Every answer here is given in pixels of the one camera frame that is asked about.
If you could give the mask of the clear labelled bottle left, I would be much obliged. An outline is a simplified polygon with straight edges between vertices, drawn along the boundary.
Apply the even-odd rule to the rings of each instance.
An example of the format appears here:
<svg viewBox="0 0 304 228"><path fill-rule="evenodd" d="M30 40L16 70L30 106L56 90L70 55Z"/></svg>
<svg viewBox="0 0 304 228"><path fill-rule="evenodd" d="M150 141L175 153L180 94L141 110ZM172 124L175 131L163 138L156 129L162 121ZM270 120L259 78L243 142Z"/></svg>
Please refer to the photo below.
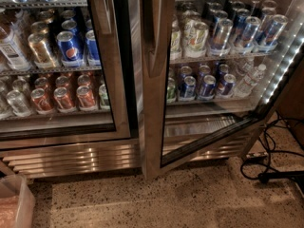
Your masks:
<svg viewBox="0 0 304 228"><path fill-rule="evenodd" d="M31 69L30 52L9 25L0 23L0 51L17 71Z"/></svg>

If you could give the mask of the red soda can right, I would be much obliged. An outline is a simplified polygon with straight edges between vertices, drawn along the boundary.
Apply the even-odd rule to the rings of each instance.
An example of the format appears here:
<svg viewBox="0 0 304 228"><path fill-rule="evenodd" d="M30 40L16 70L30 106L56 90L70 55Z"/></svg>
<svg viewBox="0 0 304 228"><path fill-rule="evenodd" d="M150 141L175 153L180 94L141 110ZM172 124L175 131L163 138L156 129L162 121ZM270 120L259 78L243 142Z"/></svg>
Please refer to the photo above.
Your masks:
<svg viewBox="0 0 304 228"><path fill-rule="evenodd" d="M97 103L92 89L87 85L79 86L76 90L79 107L83 111L97 110Z"/></svg>

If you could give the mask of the red soda can left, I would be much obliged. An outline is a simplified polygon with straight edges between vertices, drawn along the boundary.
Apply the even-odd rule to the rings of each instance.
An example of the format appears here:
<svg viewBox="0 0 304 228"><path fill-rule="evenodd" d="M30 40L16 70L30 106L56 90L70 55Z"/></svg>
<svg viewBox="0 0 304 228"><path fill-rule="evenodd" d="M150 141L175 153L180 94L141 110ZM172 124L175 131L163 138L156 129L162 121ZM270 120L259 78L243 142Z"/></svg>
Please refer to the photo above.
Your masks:
<svg viewBox="0 0 304 228"><path fill-rule="evenodd" d="M30 94L35 109L39 114L47 115L54 111L54 105L48 93L42 88L34 89Z"/></svg>

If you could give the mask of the gold soda can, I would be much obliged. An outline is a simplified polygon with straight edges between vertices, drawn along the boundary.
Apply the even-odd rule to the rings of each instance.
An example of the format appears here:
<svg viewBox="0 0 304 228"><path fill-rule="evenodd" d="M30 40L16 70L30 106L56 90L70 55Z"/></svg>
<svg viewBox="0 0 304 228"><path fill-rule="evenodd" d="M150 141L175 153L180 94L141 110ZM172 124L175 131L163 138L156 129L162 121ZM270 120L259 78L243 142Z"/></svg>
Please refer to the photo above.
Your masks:
<svg viewBox="0 0 304 228"><path fill-rule="evenodd" d="M43 33L32 33L28 37L28 45L34 55L34 63L40 69L51 69L59 66L48 38Z"/></svg>

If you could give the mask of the stainless fridge bottom grille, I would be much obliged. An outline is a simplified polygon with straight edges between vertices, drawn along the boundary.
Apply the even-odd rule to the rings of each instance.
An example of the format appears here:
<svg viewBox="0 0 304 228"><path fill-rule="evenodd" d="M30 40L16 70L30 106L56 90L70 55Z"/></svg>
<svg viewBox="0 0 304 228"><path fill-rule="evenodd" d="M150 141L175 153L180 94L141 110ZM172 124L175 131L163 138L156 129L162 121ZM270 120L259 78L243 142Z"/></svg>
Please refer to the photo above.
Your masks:
<svg viewBox="0 0 304 228"><path fill-rule="evenodd" d="M188 162L228 159L245 155L254 140L254 130L239 133L221 146L201 148ZM163 147L163 157L195 139L175 140L167 138ZM1 171L25 175L28 179L59 177L65 175L104 172L129 168L141 168L141 151L134 141L114 142L108 146L74 144L17 151L1 152Z"/></svg>

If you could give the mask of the blue Pepsi can lower left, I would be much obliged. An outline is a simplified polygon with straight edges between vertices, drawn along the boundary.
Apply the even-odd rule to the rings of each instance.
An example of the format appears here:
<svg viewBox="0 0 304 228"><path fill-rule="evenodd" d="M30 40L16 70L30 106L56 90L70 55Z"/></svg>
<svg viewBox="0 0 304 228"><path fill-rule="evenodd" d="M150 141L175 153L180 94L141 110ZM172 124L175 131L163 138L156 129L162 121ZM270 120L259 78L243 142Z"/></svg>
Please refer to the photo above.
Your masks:
<svg viewBox="0 0 304 228"><path fill-rule="evenodd" d="M186 76L180 87L179 99L191 101L195 97L196 79L193 76Z"/></svg>

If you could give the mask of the silver can lower left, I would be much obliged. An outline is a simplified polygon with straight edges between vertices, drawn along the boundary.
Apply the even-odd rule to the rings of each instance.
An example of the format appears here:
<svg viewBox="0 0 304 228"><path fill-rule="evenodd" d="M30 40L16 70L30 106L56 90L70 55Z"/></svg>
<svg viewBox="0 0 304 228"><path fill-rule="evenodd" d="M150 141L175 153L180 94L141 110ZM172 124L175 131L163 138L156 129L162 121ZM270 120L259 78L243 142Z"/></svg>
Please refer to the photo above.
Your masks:
<svg viewBox="0 0 304 228"><path fill-rule="evenodd" d="M7 101L15 115L19 117L27 117L32 114L29 101L22 92L18 90L10 91L7 94Z"/></svg>

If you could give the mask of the blue Pepsi can lower middle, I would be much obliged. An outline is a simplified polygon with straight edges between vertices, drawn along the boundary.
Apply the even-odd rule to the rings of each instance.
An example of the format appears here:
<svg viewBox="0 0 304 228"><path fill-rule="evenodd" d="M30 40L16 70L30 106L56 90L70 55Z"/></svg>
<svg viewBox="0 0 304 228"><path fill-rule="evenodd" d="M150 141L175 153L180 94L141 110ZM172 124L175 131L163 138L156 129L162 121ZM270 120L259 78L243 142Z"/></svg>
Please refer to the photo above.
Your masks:
<svg viewBox="0 0 304 228"><path fill-rule="evenodd" d="M212 75L206 75L200 84L198 98L212 99L214 97L214 90L216 87L216 78Z"/></svg>

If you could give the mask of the glass fridge door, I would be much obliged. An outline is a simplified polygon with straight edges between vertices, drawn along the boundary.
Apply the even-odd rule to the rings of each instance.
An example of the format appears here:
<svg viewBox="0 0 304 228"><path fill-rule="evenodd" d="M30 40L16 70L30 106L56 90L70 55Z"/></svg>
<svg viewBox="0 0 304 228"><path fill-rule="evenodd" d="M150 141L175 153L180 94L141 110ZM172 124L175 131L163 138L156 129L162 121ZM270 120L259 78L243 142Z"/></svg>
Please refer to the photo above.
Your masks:
<svg viewBox="0 0 304 228"><path fill-rule="evenodd" d="M254 130L254 140L290 81L303 69L304 0L139 0L142 52L142 114L140 125L142 171L154 179L187 161L201 148L221 146L239 133ZM255 16L261 24L252 45L234 53L232 39L239 18ZM208 41L220 19L230 19L233 28L223 56L208 55ZM203 55L185 56L187 36L195 22L209 28ZM181 32L181 57L170 59L172 27ZM260 64L264 77L245 98L234 95L240 80ZM230 98L216 96L225 74L236 76ZM199 99L202 79L216 78L212 99ZM195 97L181 101L179 93L186 76L196 79ZM176 83L176 101L167 102L167 84ZM171 154L162 156L167 138L195 139Z"/></svg>
<svg viewBox="0 0 304 228"><path fill-rule="evenodd" d="M2 149L30 148L53 144L84 143L121 139L128 136L129 127L124 95L124 77L119 36L113 0L1 0L1 23L7 24L30 52L31 69L13 70L1 52L1 121ZM61 31L78 36L84 46L84 64L65 67L57 44ZM101 64L88 59L86 33L93 30ZM43 33L57 57L59 66L40 69L28 38ZM83 111L76 90L89 86L97 110ZM57 87L69 90L76 105L73 112L58 110L53 92ZM44 89L54 105L50 114L39 114L30 94ZM22 92L31 106L32 114L19 117L7 101L12 90Z"/></svg>

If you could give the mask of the blue Pepsi can edge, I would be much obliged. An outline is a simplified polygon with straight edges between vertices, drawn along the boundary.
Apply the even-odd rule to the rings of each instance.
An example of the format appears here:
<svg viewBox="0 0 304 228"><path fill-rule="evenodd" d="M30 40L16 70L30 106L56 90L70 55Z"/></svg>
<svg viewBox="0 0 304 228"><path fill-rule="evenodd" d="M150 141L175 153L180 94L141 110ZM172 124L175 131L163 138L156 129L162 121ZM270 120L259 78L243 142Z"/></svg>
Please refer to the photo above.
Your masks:
<svg viewBox="0 0 304 228"><path fill-rule="evenodd" d="M88 59L96 66L101 64L99 50L95 39L95 33L93 30L89 30L85 34L85 43L88 50Z"/></svg>

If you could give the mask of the red soda can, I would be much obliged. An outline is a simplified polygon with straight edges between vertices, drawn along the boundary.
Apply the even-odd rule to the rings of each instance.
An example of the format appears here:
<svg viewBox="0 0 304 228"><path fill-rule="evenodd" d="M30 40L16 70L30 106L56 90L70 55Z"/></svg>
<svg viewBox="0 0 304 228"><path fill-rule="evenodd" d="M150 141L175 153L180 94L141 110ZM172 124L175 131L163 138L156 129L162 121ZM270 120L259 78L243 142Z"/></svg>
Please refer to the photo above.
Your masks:
<svg viewBox="0 0 304 228"><path fill-rule="evenodd" d="M58 105L58 110L62 113L73 112L76 105L71 97L69 90L65 87L57 87L54 92L54 99Z"/></svg>
<svg viewBox="0 0 304 228"><path fill-rule="evenodd" d="M47 115L54 111L54 105L48 93L42 88L34 89L30 94L35 109L39 114Z"/></svg>
<svg viewBox="0 0 304 228"><path fill-rule="evenodd" d="M79 86L76 90L79 107L83 111L97 110L97 103L92 89L87 85Z"/></svg>

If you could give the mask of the silver blue energy can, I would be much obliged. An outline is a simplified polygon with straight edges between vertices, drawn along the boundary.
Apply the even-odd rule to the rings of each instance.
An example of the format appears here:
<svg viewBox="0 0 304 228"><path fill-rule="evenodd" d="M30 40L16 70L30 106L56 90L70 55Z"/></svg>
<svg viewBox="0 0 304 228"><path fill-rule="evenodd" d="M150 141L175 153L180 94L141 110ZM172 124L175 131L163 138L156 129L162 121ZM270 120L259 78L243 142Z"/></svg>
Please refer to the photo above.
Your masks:
<svg viewBox="0 0 304 228"><path fill-rule="evenodd" d="M208 41L209 56L223 56L230 51L228 44L229 37L233 28L233 22L230 19L220 19L217 23L214 33Z"/></svg>

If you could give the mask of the blue Pepsi can front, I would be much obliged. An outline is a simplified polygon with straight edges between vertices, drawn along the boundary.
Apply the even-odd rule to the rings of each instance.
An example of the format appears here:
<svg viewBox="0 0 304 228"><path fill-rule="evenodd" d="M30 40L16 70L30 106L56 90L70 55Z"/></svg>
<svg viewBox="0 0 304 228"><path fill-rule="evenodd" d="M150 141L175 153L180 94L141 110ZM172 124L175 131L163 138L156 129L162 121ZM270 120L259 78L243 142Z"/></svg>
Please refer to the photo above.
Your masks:
<svg viewBox="0 0 304 228"><path fill-rule="evenodd" d="M78 36L70 31L57 35L57 44L65 67L81 67L84 64L84 46Z"/></svg>

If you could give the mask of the red soda can middle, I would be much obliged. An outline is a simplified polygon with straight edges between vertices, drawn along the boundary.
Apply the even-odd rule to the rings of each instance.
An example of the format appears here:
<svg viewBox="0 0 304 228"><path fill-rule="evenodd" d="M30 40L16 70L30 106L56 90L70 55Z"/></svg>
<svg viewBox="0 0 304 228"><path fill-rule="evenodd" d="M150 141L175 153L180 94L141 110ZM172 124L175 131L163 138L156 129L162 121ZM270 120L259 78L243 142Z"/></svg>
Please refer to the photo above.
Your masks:
<svg viewBox="0 0 304 228"><path fill-rule="evenodd" d="M69 90L65 87L57 87L54 92L54 99L58 105L58 110L62 113L73 112L76 105L71 97Z"/></svg>

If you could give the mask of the clear plastic storage bin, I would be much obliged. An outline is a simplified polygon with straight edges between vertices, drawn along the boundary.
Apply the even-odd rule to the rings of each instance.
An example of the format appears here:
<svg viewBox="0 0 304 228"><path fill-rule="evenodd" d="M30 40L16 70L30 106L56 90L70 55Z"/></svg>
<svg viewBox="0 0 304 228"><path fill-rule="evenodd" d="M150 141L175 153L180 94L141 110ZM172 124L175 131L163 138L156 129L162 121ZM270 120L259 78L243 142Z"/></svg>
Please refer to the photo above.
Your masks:
<svg viewBox="0 0 304 228"><path fill-rule="evenodd" d="M23 175L0 180L0 228L31 228L35 197Z"/></svg>

